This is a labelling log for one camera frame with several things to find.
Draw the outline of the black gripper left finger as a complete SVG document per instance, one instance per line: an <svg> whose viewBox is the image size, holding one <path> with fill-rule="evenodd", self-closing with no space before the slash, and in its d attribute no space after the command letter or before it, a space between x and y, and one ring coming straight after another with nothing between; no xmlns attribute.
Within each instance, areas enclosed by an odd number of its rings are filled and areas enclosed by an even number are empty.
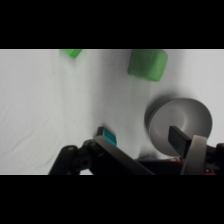
<svg viewBox="0 0 224 224"><path fill-rule="evenodd" d="M80 148L74 145L63 147L49 174L79 175L84 170L93 175L152 175L103 136L85 141Z"/></svg>

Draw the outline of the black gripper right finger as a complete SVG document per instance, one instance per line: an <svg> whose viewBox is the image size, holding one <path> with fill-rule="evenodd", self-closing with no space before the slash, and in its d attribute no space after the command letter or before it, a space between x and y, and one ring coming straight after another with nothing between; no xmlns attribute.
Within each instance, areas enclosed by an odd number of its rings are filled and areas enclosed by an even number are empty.
<svg viewBox="0 0 224 224"><path fill-rule="evenodd" d="M194 135L190 139L176 126L169 128L168 142L183 160L182 175L203 175L207 152L207 139Z"/></svg>

